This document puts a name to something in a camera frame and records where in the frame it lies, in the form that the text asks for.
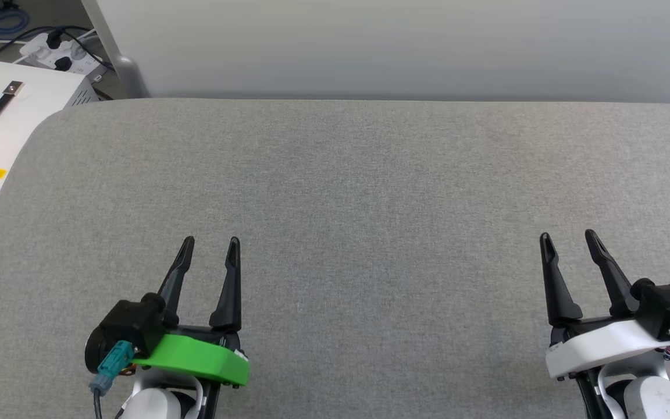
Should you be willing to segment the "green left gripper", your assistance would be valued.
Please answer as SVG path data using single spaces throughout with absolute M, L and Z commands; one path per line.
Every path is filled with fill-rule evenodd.
M 162 311 L 164 327 L 178 327 L 177 309 L 184 276 L 191 266 L 195 239 L 187 236 L 171 264 L 160 297 L 165 301 Z M 240 241 L 231 237 L 225 259 L 226 276 L 220 299 L 209 318 L 212 329 L 184 328 L 165 334 L 149 355 L 138 354 L 132 363 L 207 379 L 233 387 L 247 386 L 250 361 L 240 344 L 242 292 L 240 272 Z

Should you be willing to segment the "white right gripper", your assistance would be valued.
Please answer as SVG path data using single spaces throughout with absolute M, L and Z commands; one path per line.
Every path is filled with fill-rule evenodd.
M 632 317 L 640 302 L 630 293 L 629 279 L 594 230 L 585 230 L 585 239 L 590 256 L 603 276 L 611 302 L 610 315 L 615 318 Z M 558 265 L 558 252 L 547 232 L 540 235 L 540 254 L 547 318 L 553 326 L 550 332 L 551 344 L 545 352 L 550 378 L 580 373 L 618 361 L 629 361 L 670 344 L 669 340 L 662 342 L 652 337 L 635 320 L 617 321 L 564 340 L 564 328 L 561 326 L 582 320 L 582 310 L 570 295 Z

